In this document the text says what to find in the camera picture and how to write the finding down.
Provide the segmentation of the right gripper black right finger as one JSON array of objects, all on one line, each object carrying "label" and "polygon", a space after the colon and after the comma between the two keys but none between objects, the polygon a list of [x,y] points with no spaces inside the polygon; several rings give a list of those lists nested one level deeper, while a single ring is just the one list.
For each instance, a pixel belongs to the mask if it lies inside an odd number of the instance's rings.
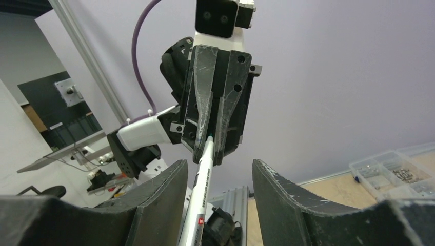
[{"label": "right gripper black right finger", "polygon": [[356,209],[252,163],[264,245],[434,245],[434,200],[388,199]]}]

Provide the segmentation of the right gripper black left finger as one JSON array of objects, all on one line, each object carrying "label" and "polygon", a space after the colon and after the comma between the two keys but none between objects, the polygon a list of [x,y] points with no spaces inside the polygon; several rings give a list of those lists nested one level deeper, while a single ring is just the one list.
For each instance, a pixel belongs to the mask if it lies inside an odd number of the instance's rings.
[{"label": "right gripper black left finger", "polygon": [[53,196],[2,196],[1,245],[176,245],[187,178],[187,162],[178,160],[95,208]]}]

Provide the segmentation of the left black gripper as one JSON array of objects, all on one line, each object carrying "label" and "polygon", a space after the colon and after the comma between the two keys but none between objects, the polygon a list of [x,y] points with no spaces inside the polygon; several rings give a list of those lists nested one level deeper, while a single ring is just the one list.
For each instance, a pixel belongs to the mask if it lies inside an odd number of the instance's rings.
[{"label": "left black gripper", "polygon": [[170,48],[170,87],[183,125],[178,142],[199,163],[209,136],[214,139],[214,165],[234,152],[243,138],[253,80],[260,69],[247,52],[217,47]]}]

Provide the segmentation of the white green whiteboard marker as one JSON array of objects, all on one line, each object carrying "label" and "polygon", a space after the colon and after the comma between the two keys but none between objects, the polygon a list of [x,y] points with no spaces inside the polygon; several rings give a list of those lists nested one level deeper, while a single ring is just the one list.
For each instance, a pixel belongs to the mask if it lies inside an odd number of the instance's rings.
[{"label": "white green whiteboard marker", "polygon": [[214,141],[212,136],[208,136],[199,161],[199,168],[195,178],[196,183],[192,189],[178,245],[201,245],[203,228],[206,223],[207,196],[209,179],[212,174],[213,158]]}]

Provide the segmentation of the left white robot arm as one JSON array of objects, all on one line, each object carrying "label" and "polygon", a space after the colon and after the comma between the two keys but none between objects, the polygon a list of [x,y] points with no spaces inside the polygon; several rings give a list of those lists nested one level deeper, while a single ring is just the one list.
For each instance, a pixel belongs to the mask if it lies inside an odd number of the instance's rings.
[{"label": "left white robot arm", "polygon": [[262,71],[251,61],[246,52],[194,46],[192,37],[166,50],[160,71],[177,104],[107,135],[121,171],[137,178],[160,158],[160,144],[183,144],[198,163],[208,137],[214,142],[213,163],[220,165],[243,139],[253,80]]}]

